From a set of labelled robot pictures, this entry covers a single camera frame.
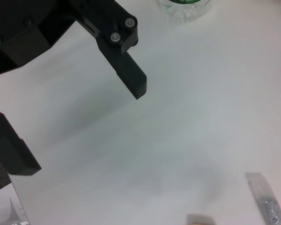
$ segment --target clear plastic container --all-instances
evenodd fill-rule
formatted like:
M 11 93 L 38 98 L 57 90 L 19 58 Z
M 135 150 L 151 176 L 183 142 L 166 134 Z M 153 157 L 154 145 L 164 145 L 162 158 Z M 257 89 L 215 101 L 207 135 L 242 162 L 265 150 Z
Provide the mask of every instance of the clear plastic container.
M 179 18 L 194 20 L 211 8 L 211 0 L 159 0 L 166 11 Z
M 246 177 L 266 225 L 281 225 L 281 208 L 266 178 L 258 172 Z

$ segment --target white surface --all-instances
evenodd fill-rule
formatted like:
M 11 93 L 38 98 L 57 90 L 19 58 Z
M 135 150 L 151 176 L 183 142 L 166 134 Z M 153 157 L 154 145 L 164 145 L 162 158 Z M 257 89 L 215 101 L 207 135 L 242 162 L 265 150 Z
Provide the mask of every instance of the white surface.
M 12 184 L 9 184 L 0 189 L 0 224 L 4 224 L 9 219 L 15 219 L 14 214 L 12 215 L 12 218 L 10 218 L 11 203 L 13 204 L 16 211 L 17 218 L 21 221 L 27 220 L 19 198 L 15 192 L 14 186 Z
M 0 75 L 0 111 L 43 168 L 12 177 L 30 222 L 262 225 L 244 173 L 281 204 L 281 0 L 215 0 L 185 24 L 153 0 L 119 2 L 139 21 L 141 99 L 78 24 Z

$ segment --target black mechanical part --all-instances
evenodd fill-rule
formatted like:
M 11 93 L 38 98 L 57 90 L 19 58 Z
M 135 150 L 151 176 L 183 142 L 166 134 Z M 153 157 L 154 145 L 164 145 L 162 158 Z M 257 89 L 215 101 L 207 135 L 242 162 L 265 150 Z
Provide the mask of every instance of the black mechanical part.
M 0 113 L 0 161 L 12 175 L 33 175 L 41 169 L 25 142 Z
M 49 50 L 78 21 L 136 99 L 147 77 L 127 53 L 138 43 L 137 19 L 115 0 L 0 0 L 0 74 Z M 40 166 L 0 113 L 0 160 L 10 174 L 32 175 Z

